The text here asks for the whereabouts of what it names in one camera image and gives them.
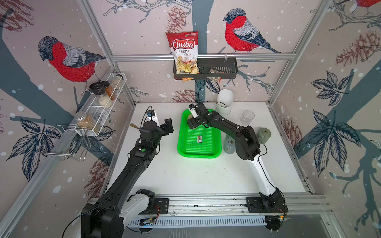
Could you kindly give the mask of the blue-grey tea canister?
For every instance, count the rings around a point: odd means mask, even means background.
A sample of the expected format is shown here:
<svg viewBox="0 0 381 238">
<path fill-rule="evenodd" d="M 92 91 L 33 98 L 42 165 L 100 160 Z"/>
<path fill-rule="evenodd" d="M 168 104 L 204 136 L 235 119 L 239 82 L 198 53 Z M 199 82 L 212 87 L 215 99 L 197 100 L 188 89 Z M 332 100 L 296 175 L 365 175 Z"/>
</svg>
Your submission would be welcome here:
<svg viewBox="0 0 381 238">
<path fill-rule="evenodd" d="M 236 142 L 233 138 L 225 139 L 224 151 L 226 154 L 234 154 L 236 152 Z"/>
</svg>

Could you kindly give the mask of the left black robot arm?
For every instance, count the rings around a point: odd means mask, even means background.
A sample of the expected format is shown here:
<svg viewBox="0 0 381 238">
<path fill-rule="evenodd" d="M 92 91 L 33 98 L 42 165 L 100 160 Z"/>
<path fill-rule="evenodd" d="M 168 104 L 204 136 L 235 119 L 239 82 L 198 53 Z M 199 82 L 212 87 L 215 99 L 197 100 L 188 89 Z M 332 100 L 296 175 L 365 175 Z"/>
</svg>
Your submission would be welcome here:
<svg viewBox="0 0 381 238">
<path fill-rule="evenodd" d="M 126 201 L 138 178 L 157 155 L 163 136 L 173 133 L 171 119 L 159 125 L 146 121 L 140 128 L 140 138 L 130 151 L 130 158 L 111 187 L 95 204 L 86 204 L 81 213 L 82 238 L 120 238 L 127 224 L 154 204 L 154 193 L 137 193 Z"/>
</svg>

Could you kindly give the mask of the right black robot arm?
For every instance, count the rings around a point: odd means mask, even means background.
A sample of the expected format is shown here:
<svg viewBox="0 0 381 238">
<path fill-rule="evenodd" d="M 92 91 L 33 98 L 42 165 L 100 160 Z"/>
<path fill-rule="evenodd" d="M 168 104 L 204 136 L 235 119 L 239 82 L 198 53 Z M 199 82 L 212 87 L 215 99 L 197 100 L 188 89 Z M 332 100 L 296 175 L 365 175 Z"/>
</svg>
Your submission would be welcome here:
<svg viewBox="0 0 381 238">
<path fill-rule="evenodd" d="M 259 187 L 262 202 L 261 209 L 266 212 L 287 213 L 288 208 L 284 194 L 274 185 L 263 165 L 260 143 L 254 129 L 250 126 L 237 125 L 225 119 L 216 111 L 210 112 L 203 103 L 190 104 L 189 111 L 192 114 L 192 118 L 187 121 L 190 129 L 199 126 L 215 128 L 234 138 L 237 155 L 246 160 L 253 170 Z"/>
</svg>

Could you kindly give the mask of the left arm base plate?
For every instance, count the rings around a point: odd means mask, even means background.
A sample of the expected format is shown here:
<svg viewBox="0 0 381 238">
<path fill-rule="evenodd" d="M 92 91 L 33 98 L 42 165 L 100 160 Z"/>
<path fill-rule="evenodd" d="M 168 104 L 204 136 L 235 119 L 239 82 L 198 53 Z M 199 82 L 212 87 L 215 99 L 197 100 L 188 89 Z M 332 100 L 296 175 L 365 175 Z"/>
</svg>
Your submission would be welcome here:
<svg viewBox="0 0 381 238">
<path fill-rule="evenodd" d="M 157 215 L 168 214 L 169 199 L 168 198 L 156 198 L 150 200 L 148 207 L 139 213 L 139 215 Z"/>
</svg>

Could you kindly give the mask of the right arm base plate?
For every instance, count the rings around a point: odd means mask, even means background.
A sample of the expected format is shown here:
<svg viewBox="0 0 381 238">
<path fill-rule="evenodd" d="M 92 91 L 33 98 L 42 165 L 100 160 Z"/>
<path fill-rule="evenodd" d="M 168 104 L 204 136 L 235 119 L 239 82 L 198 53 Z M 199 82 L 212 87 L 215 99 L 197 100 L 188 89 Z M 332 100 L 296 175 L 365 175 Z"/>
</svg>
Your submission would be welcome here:
<svg viewBox="0 0 381 238">
<path fill-rule="evenodd" d="M 276 200 L 266 197 L 246 197 L 245 206 L 249 213 L 288 213 L 288 207 L 283 197 Z"/>
</svg>

